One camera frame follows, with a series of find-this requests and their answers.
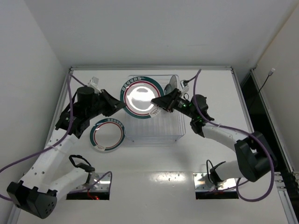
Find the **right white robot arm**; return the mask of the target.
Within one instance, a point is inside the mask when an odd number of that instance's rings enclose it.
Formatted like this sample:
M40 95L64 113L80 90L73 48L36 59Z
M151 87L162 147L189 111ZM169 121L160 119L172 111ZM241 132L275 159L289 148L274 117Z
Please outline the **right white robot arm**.
M277 167L278 160L262 133L256 131L243 134L214 126L210 124L213 118L207 113L206 97L196 94L188 101L180 95L181 92L174 89L151 102L168 112L176 110L191 118L190 126L195 134L219 142L236 154L235 161L223 161L210 169L211 183L217 185L230 178L246 178L250 182L256 182Z

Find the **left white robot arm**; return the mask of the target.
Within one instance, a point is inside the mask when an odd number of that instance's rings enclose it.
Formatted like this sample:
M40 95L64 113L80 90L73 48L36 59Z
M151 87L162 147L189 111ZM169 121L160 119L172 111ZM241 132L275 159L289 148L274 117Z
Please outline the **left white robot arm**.
M57 180L53 176L63 158L98 115L109 117L126 105L106 90L79 87L62 111L55 129L30 170L18 181L11 182L7 193L13 204L38 218L47 218L58 200L77 186L89 183L95 169L80 163Z

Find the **white plate with characters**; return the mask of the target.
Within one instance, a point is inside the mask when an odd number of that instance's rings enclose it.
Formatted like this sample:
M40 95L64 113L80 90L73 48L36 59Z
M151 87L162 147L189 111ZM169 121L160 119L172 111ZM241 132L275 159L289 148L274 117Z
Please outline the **white plate with characters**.
M172 75L169 81L169 85L171 87L171 91L173 91L174 89L176 89L178 87L178 81L177 81L177 76L176 75Z

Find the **green blue patterned plate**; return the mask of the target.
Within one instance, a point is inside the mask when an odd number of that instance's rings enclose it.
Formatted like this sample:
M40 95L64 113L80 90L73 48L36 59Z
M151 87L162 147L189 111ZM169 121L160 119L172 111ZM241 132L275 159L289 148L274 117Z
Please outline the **green blue patterned plate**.
M167 84L164 88L164 94L167 95L169 93L172 92L172 85L171 84Z

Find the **green red rimmed plate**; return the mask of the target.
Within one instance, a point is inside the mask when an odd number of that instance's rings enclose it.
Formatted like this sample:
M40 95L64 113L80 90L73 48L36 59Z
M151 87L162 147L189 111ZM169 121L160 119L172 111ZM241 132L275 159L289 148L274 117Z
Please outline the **green red rimmed plate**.
M125 112L133 118L150 119L161 112L152 104L154 98L164 96L164 89L151 77L132 76L123 84L120 100L126 104Z
M109 153L119 148L125 139L125 126L117 119L98 121L91 129L89 140L92 147L101 153Z

